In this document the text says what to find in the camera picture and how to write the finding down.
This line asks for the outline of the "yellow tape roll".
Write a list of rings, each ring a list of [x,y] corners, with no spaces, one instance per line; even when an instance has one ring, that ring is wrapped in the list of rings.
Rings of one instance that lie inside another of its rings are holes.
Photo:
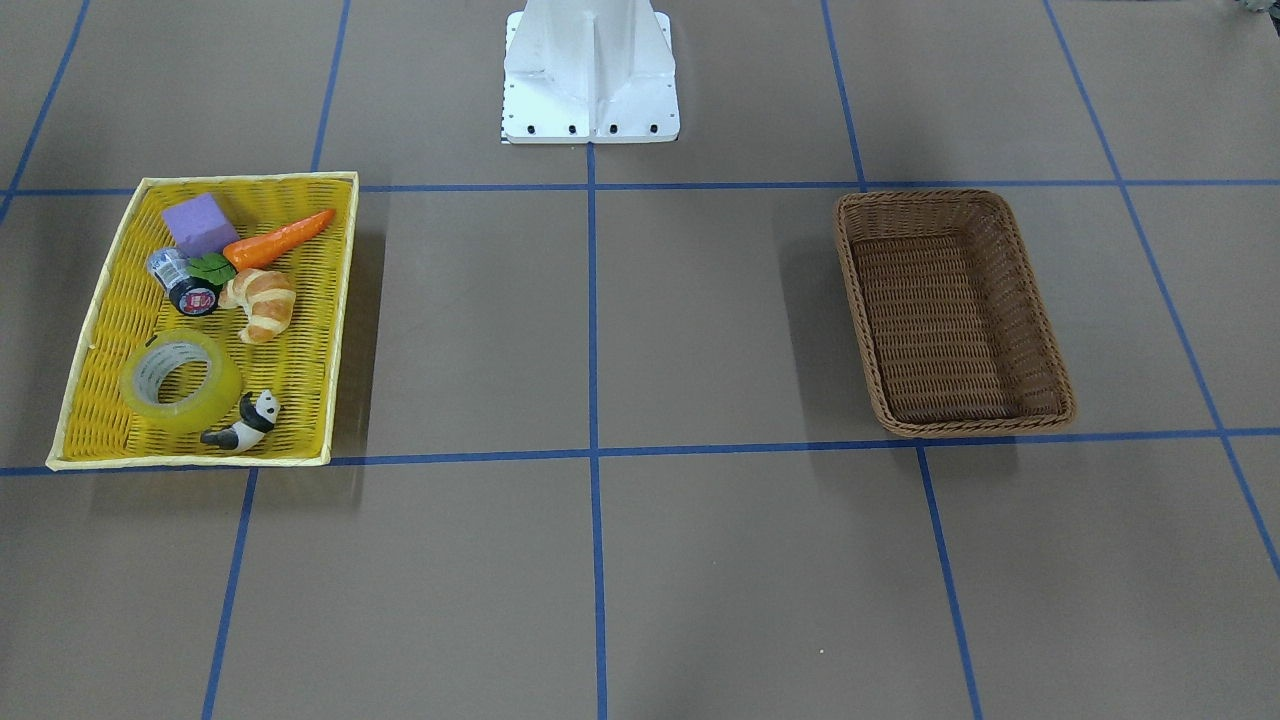
[[[241,396],[241,372],[221,345],[186,328],[161,331],[136,348],[118,374],[125,406],[172,434],[214,425]]]

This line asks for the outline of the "brown wicker basket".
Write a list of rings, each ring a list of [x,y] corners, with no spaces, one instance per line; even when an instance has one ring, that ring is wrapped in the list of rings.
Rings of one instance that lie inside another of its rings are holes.
[[[973,438],[1075,421],[1073,383],[1002,196],[847,193],[833,227],[870,406],[886,430]]]

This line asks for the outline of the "yellow woven basket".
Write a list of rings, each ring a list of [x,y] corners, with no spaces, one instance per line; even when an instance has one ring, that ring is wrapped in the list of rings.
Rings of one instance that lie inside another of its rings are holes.
[[[297,300],[291,325],[264,345],[239,340],[238,307],[180,314],[146,270],[173,242],[163,213],[201,195],[243,236],[334,214],[274,261]],[[326,465],[358,200],[352,170],[142,179],[79,331],[47,466]]]

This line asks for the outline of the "toy croissant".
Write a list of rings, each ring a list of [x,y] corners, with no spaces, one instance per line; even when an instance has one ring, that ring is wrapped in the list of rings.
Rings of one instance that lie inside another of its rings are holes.
[[[285,332],[292,322],[296,291],[283,272],[239,272],[220,291],[220,309],[241,309],[247,320],[239,331],[243,345],[265,345]]]

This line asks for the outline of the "panda figurine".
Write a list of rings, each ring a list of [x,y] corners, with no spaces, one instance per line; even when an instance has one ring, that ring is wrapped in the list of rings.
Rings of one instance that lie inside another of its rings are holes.
[[[280,400],[270,391],[246,392],[237,402],[237,419],[221,429],[200,433],[200,442],[227,452],[243,454],[270,434],[282,414]]]

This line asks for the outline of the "orange toy carrot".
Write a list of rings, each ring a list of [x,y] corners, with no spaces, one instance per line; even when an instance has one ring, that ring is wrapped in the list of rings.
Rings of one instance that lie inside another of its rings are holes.
[[[335,209],[325,209],[265,234],[238,240],[221,250],[237,272],[265,269],[275,260],[324,232],[334,220]]]

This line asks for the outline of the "purple foam block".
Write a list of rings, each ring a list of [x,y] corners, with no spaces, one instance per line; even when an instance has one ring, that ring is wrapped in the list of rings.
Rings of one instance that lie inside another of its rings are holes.
[[[201,193],[165,208],[161,218],[174,246],[187,258],[221,252],[224,247],[241,240],[211,193]]]

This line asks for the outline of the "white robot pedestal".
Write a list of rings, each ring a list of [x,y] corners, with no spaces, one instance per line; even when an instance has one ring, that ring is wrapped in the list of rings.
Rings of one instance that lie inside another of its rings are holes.
[[[503,142],[680,137],[672,24],[652,3],[529,1],[504,29]]]

